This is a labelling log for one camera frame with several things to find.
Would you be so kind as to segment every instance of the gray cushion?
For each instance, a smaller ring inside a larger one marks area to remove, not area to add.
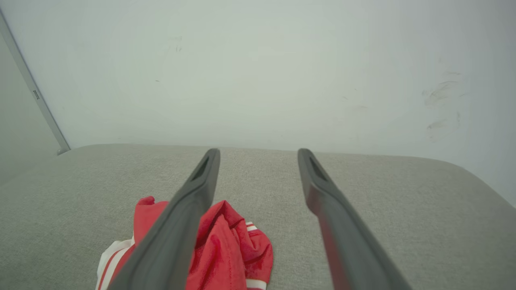
[[[0,288],[92,289],[100,254],[132,235],[136,202],[170,200],[207,148],[94,145],[0,188]],[[316,153],[414,289],[516,285],[516,211],[455,165]],[[269,290],[332,287],[291,151],[221,149],[215,202],[270,238]]]

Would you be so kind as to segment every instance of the white fabric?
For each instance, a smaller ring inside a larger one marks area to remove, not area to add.
[[[267,283],[265,283],[262,280],[255,280],[255,279],[246,279],[247,288],[256,288],[256,289],[262,289],[265,290],[267,287]]]
[[[117,267],[118,262],[124,256],[125,252],[134,245],[134,235],[131,239],[127,239],[124,241],[114,241],[109,248],[107,248],[100,257],[99,267],[97,268],[97,283],[95,286],[95,290],[99,289],[99,284],[102,279],[102,274],[104,273],[104,269],[106,268],[107,262],[113,256],[114,253],[119,251],[109,263],[109,266],[106,271],[106,275],[104,276],[104,280],[102,281],[102,287],[100,290],[106,290],[109,282],[111,281],[111,277]]]

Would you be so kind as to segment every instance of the metal strip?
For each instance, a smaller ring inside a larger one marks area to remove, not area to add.
[[[25,80],[25,83],[27,84],[27,87],[29,87],[29,90],[33,93],[34,100],[38,104],[38,107],[43,114],[43,117],[45,118],[47,124],[49,125],[50,129],[52,130],[52,133],[54,133],[54,137],[56,138],[57,142],[59,143],[59,146],[61,146],[61,149],[57,152],[57,155],[62,154],[66,151],[70,150],[70,147],[68,146],[68,143],[65,140],[65,137],[61,133],[61,130],[57,126],[56,121],[54,120],[54,117],[52,117],[52,113],[50,113],[49,108],[47,107],[45,100],[43,98],[43,95],[38,89],[38,86],[36,86],[36,82],[34,82],[34,79],[32,75],[30,74],[29,68],[27,67],[27,64],[25,63],[25,60],[22,57],[22,54],[20,53],[20,50],[18,49],[18,45],[14,41],[14,38],[12,36],[11,30],[9,29],[9,26],[7,25],[7,22],[5,21],[4,15],[2,14],[2,11],[0,10],[0,33],[4,36],[4,40],[7,43],[7,47],[11,51],[12,58],[14,58],[14,62],[18,66],[18,69],[22,73],[23,79]]]

